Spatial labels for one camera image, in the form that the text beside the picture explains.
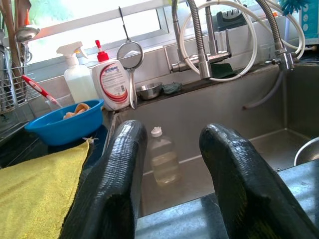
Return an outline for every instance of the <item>red handle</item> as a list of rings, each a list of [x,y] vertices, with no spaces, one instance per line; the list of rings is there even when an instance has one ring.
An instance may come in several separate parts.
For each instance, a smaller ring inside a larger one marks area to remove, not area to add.
[[[38,91],[40,94],[42,94],[44,97],[46,97],[49,101],[51,101],[52,103],[58,105],[61,107],[61,105],[58,103],[58,101],[56,101],[56,99],[49,94],[49,92],[47,92],[43,87],[41,87],[38,83],[36,83],[34,80],[32,80],[31,78],[22,75],[21,76],[22,79],[25,80],[25,82],[27,82],[32,88],[34,88],[36,91]]]

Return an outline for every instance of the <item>sink basin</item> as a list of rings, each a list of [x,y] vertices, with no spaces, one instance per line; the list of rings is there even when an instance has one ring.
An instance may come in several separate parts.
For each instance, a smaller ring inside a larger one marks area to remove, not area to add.
[[[122,121],[141,121],[149,138],[153,127],[161,126],[163,133],[175,142],[182,172],[179,181],[160,187],[153,176],[151,158],[146,156],[140,216],[214,192],[198,144],[201,130],[209,123],[238,131],[275,171],[294,166],[300,147],[319,135],[319,115],[313,101],[319,87],[319,67],[297,65],[288,75],[285,87],[263,105],[243,110],[243,105],[262,98],[272,88],[277,74],[277,67],[267,66],[236,81],[197,88],[118,113]]]
[[[296,154],[294,165],[319,159],[319,137],[307,142]]]

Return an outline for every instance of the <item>bottle label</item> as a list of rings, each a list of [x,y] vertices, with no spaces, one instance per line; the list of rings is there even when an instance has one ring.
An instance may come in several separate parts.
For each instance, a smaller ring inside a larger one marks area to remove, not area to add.
[[[125,77],[115,63],[105,66],[100,73],[100,84],[105,95],[115,103],[128,98]]]

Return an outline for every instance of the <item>blue bowl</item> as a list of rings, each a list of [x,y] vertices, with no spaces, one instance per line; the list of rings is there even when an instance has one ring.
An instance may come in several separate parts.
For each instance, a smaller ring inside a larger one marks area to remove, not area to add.
[[[85,137],[97,130],[102,122],[103,100],[85,101],[90,109],[68,119],[67,112],[74,112],[78,104],[60,108],[28,123],[24,128],[36,133],[47,145],[63,145]]]

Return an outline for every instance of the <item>yellow towel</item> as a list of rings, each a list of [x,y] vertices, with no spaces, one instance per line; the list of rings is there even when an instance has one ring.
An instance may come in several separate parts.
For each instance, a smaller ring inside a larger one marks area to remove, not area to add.
[[[55,239],[79,183],[89,143],[0,170],[0,239]]]

